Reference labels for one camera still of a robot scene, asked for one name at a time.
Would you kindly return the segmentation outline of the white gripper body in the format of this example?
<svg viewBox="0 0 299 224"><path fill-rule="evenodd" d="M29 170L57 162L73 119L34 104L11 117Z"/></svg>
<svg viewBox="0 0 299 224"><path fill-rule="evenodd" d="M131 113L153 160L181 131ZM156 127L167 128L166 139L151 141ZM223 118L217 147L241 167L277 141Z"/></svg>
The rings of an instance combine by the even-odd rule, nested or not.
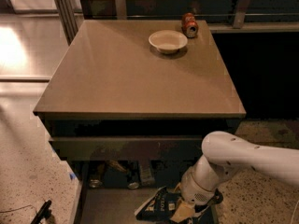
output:
<svg viewBox="0 0 299 224"><path fill-rule="evenodd" d="M217 189L205 190L195 182L192 168L189 168L181 178L180 193L183 201L192 205L203 206L223 201L223 196Z"/></svg>

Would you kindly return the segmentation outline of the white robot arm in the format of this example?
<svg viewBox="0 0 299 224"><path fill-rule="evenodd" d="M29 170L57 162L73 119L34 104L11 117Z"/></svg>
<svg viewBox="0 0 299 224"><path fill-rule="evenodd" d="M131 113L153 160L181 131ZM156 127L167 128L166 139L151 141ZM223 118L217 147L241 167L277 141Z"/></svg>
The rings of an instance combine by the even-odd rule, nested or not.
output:
<svg viewBox="0 0 299 224"><path fill-rule="evenodd" d="M194 217L195 207L208 204L218 186L241 169L298 186L299 151L255 145L227 132L209 133L202 141L202 156L177 185L181 198L171 220L179 223Z"/></svg>

